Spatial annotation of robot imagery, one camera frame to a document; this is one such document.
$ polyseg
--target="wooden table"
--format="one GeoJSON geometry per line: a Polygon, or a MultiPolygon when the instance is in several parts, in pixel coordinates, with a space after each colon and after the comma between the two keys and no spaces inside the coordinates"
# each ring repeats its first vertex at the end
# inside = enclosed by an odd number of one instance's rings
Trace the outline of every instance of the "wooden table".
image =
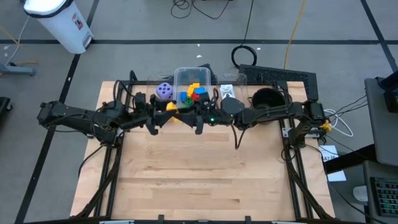
{"type": "MultiPolygon", "coordinates": [[[[112,100],[114,82],[103,82],[98,105],[112,100]]],[[[294,101],[307,99],[303,83],[288,82],[294,101]]],[[[252,95],[264,86],[248,86],[252,95]]],[[[133,92],[147,91],[144,85],[133,92]]],[[[318,147],[317,141],[307,144],[318,147]]],[[[88,140],[85,156],[99,146],[88,140]]],[[[177,121],[169,121],[159,135],[146,128],[132,129],[124,138],[112,219],[156,220],[295,220],[279,122],[246,131],[241,147],[234,149],[230,127],[205,126],[202,135],[177,121]]],[[[320,153],[301,150],[308,189],[334,216],[320,153]]],[[[81,170],[71,215],[76,215],[96,192],[105,150],[81,170]]],[[[297,187],[302,217],[305,207],[297,187]]],[[[105,213],[108,193],[103,197],[105,213]]]]}

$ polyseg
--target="purple die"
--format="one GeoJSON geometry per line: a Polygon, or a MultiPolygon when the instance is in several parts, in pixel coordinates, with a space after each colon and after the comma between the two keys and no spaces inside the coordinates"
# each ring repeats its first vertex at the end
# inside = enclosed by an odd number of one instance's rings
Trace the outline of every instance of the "purple die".
{"type": "Polygon", "coordinates": [[[173,87],[168,83],[162,83],[156,88],[157,96],[161,100],[172,100],[173,99],[173,87]]]}

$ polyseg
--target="white cable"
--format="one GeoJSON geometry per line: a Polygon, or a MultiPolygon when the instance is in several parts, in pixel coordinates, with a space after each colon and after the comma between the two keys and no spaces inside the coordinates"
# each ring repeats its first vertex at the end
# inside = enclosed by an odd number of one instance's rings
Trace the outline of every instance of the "white cable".
{"type": "Polygon", "coordinates": [[[340,118],[340,116],[338,116],[338,115],[336,114],[336,111],[335,111],[335,110],[332,110],[332,109],[325,109],[325,110],[323,110],[323,111],[326,112],[326,113],[330,113],[331,116],[336,116],[336,122],[335,122],[335,124],[330,124],[330,125],[331,125],[331,128],[335,129],[336,131],[340,132],[341,134],[344,134],[345,136],[354,137],[354,133],[353,133],[353,131],[351,130],[351,128],[349,128],[348,124],[347,124],[342,118],[340,118]],[[345,133],[344,131],[342,131],[342,130],[336,128],[337,122],[338,122],[339,120],[344,124],[344,126],[346,126],[346,128],[347,128],[348,131],[349,131],[349,134],[347,134],[347,133],[345,133]]]}
{"type": "Polygon", "coordinates": [[[17,52],[18,52],[18,50],[19,50],[19,44],[21,43],[21,37],[22,37],[22,34],[23,34],[24,31],[25,31],[25,27],[26,27],[27,21],[29,21],[29,17],[30,17],[30,16],[27,16],[27,17],[26,17],[25,24],[24,24],[24,26],[22,27],[21,32],[19,33],[17,49],[15,49],[14,53],[13,53],[13,54],[11,55],[11,57],[8,59],[8,61],[6,62],[6,65],[9,65],[9,64],[10,64],[11,60],[15,57],[15,54],[17,54],[17,52]]]}

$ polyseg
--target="white trash can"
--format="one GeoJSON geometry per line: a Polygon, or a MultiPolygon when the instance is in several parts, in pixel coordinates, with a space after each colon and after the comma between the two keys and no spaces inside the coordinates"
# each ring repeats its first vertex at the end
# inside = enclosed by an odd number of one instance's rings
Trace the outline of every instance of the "white trash can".
{"type": "Polygon", "coordinates": [[[82,54],[86,51],[93,33],[73,0],[27,0],[24,9],[70,53],[82,54]]]}

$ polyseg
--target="blue lego brick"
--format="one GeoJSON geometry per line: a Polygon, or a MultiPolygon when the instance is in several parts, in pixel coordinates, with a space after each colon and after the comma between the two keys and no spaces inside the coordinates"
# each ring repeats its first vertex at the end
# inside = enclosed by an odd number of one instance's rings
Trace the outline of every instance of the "blue lego brick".
{"type": "Polygon", "coordinates": [[[187,100],[187,92],[181,92],[180,97],[181,97],[181,102],[185,103],[185,100],[187,100]]]}
{"type": "Polygon", "coordinates": [[[199,87],[199,88],[195,88],[195,90],[193,92],[196,93],[197,95],[199,95],[202,93],[206,93],[206,90],[205,90],[205,87],[199,87]]]}

